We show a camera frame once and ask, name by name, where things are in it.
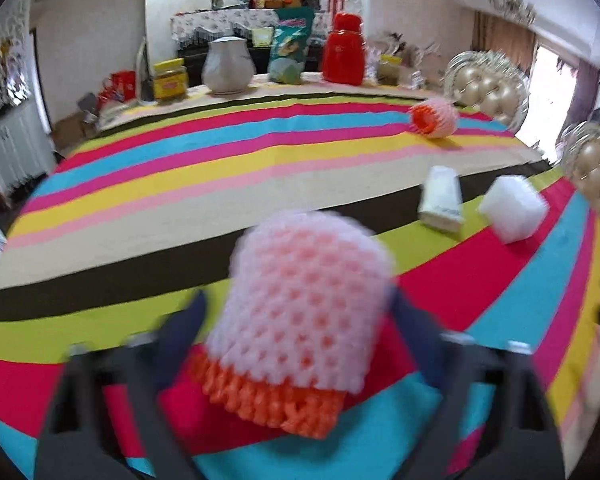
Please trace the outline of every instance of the white foam block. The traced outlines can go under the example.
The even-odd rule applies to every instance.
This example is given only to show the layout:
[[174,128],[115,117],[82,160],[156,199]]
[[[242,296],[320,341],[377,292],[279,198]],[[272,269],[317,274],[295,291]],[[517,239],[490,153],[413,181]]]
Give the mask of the white foam block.
[[462,218],[462,195],[458,174],[446,166],[433,166],[424,181],[418,207],[420,220],[435,229],[457,233]]
[[521,175],[499,176],[478,211],[485,215],[501,242],[529,238],[540,227],[549,205]]

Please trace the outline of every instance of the gold chair back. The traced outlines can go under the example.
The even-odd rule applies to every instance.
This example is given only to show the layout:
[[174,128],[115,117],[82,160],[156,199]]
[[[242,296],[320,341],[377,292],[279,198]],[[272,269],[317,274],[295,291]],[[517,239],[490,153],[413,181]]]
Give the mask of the gold chair back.
[[445,96],[517,133],[529,110],[529,79],[502,52],[463,52],[446,67]]
[[566,132],[560,165],[600,215],[600,124],[582,123]]

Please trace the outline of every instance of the cardboard box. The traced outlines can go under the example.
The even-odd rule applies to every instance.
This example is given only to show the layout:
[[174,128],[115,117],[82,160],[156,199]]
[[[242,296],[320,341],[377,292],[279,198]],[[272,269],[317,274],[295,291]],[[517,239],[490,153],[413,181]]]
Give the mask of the cardboard box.
[[78,146],[86,140],[85,126],[90,125],[84,124],[83,118],[84,112],[76,112],[54,124],[51,130],[51,138],[58,152]]

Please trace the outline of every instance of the green snack bag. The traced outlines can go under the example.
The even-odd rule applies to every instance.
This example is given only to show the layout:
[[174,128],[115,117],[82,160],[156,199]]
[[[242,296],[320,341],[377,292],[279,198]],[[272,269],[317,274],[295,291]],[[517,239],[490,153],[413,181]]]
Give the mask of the green snack bag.
[[311,7],[277,9],[278,19],[269,58],[269,79],[287,85],[302,84],[302,72],[307,40],[314,26],[314,10]]

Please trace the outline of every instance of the white pot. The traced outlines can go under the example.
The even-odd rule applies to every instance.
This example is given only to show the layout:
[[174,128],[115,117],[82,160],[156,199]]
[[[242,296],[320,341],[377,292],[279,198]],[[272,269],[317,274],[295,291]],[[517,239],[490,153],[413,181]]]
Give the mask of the white pot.
[[202,69],[202,82],[214,94],[235,94],[244,91],[256,73],[247,50],[247,40],[230,36],[209,43]]

